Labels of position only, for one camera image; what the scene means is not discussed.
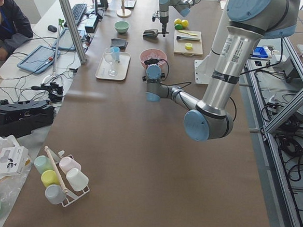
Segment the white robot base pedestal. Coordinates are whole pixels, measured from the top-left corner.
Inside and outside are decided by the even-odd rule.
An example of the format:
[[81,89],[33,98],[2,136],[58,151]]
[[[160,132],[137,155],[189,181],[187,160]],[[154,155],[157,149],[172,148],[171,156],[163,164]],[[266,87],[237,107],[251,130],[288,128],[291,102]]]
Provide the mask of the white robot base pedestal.
[[203,60],[195,60],[195,83],[208,84],[219,58],[216,48],[218,42],[214,38],[210,53]]

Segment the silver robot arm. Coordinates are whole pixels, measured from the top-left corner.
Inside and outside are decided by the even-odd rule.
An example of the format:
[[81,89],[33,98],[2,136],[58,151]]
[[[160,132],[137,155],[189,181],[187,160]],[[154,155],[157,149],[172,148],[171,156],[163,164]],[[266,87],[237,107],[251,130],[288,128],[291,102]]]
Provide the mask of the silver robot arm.
[[233,128],[225,106],[247,59],[261,39],[293,35],[299,4],[300,0],[228,0],[221,16],[228,34],[203,98],[197,99],[178,86],[165,86],[156,64],[146,69],[146,98],[151,102],[170,98],[188,109],[184,128],[193,140],[225,137]]
[[160,20],[162,25],[162,36],[167,34],[167,24],[169,22],[169,7],[172,6],[182,17],[186,17],[190,13],[190,9],[201,0],[158,0],[159,9],[153,13],[152,21]]

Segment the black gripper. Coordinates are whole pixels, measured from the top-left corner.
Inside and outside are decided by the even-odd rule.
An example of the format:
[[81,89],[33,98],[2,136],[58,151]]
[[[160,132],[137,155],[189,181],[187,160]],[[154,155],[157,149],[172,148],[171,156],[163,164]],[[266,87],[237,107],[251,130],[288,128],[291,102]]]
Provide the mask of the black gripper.
[[152,21],[154,22],[156,19],[160,20],[160,23],[162,24],[162,36],[164,37],[165,34],[168,34],[167,31],[167,24],[169,21],[169,13],[166,11],[156,11],[152,15]]
[[161,61],[161,59],[157,59],[157,58],[151,58],[151,59],[148,59],[148,60],[145,60],[144,61],[144,64],[146,66],[150,66],[150,65],[153,65],[153,64],[156,64],[159,66],[159,62]]

